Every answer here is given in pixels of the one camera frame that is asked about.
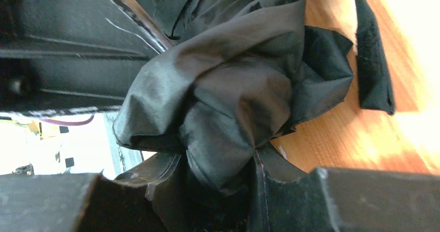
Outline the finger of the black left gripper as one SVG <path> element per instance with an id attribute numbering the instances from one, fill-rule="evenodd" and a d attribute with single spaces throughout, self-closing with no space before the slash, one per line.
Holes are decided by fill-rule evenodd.
<path id="1" fill-rule="evenodd" d="M 153 0 L 1 0 L 1 115 L 119 110 L 164 50 Z"/>

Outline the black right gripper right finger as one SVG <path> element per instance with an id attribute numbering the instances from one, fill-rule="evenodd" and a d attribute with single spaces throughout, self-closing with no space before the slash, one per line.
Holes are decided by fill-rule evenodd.
<path id="1" fill-rule="evenodd" d="M 253 156 L 248 231 L 439 231 L 439 177 L 317 167 L 271 145 Z"/>

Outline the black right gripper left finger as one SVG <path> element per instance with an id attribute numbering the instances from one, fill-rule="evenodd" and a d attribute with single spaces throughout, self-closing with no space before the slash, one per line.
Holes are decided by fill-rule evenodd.
<path id="1" fill-rule="evenodd" d="M 1 176 L 1 231 L 185 231 L 184 160 L 157 153 L 100 173 Z"/>

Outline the black folding umbrella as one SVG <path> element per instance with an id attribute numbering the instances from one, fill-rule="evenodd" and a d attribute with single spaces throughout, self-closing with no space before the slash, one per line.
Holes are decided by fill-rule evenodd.
<path id="1" fill-rule="evenodd" d="M 328 170 L 271 146 L 341 103 L 350 39 L 305 23 L 306 0 L 153 0 L 176 45 L 142 67 L 113 124 L 118 144 L 164 157 L 149 231 L 348 231 Z M 157 199 L 164 194 L 164 200 Z"/>

